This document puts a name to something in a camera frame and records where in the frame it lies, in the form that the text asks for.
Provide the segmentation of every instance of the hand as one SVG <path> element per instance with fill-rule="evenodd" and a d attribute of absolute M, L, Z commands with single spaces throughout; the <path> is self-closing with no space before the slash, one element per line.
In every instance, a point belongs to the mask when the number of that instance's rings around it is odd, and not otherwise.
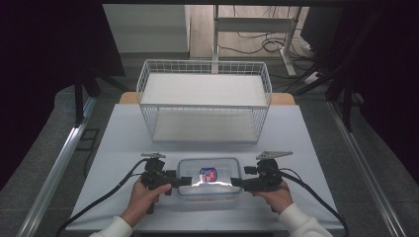
<path fill-rule="evenodd" d="M 153 202 L 158 202 L 161 194 L 172 189 L 170 184 L 160 186 L 155 190 L 148 190 L 142 183 L 141 177 L 132 187 L 129 204 L 121 215 L 121 218 L 132 228 L 145 216 Z"/>
<path fill-rule="evenodd" d="M 280 188 L 274 192 L 251 192 L 253 196 L 262 197 L 278 214 L 281 214 L 287 207 L 293 204 L 290 189 L 285 181 L 282 181 Z"/>

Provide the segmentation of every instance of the wire mesh basket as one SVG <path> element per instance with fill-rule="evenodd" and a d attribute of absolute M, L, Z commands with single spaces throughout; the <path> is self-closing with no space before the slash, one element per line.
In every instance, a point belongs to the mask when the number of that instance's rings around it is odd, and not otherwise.
<path fill-rule="evenodd" d="M 150 59 L 136 93 L 153 141 L 256 143 L 272 87 L 263 62 Z"/>

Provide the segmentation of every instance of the black handheld device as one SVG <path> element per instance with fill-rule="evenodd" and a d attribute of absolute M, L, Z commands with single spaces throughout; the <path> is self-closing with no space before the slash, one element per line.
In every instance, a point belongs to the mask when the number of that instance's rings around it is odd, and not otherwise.
<path fill-rule="evenodd" d="M 259 174 L 258 178 L 248 180 L 230 178 L 232 186 L 241 187 L 245 192 L 276 191 L 283 180 L 281 172 L 278 170 L 277 161 L 274 159 L 260 160 L 257 167 L 245 166 L 244 173 L 248 175 Z"/>
<path fill-rule="evenodd" d="M 164 171 L 164 162 L 160 158 L 166 158 L 160 153 L 141 154 L 141 156 L 148 156 L 149 159 L 145 163 L 144 172 L 141 174 L 142 184 L 149 190 L 155 190 L 160 186 L 167 184 L 172 185 L 172 188 L 178 189 L 180 186 L 189 186 L 192 183 L 192 177 L 176 178 L 175 170 Z M 166 196 L 172 194 L 172 189 L 165 193 Z M 147 210 L 147 214 L 154 212 L 154 203 L 151 204 Z"/>

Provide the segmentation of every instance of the transparent lid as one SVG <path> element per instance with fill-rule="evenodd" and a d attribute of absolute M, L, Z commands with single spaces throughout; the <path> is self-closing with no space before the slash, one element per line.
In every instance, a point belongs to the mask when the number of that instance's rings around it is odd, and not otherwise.
<path fill-rule="evenodd" d="M 231 185 L 230 178 L 241 178 L 235 158 L 184 159 L 178 164 L 179 177 L 192 177 L 190 186 L 181 186 L 179 195 L 186 198 L 231 198 L 241 188 Z"/>

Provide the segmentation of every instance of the white tabletop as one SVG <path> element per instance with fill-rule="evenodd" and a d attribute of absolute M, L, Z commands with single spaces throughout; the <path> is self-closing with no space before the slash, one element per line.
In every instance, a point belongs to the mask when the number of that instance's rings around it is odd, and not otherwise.
<path fill-rule="evenodd" d="M 257 144 L 153 143 L 138 105 L 116 105 L 92 164 L 89 176 L 74 207 L 73 215 L 106 194 L 138 162 L 141 153 L 160 152 L 167 156 L 165 170 L 176 169 L 186 158 L 235 157 L 244 166 L 256 166 L 262 151 L 292 151 L 277 158 L 280 168 L 295 170 L 329 205 L 336 209 L 298 106 L 271 106 Z M 140 165 L 138 173 L 143 171 Z M 245 175 L 243 179 L 256 176 Z M 131 178 L 112 197 L 98 204 L 68 226 L 68 230 L 98 230 L 120 215 L 129 200 Z M 315 216 L 327 229 L 341 229 L 339 221 L 305 189 L 288 181 L 294 202 Z M 235 200 L 190 201 L 177 190 L 161 196 L 154 213 L 136 229 L 144 232 L 246 232 L 284 230 L 277 214 L 260 197 L 242 192 Z"/>

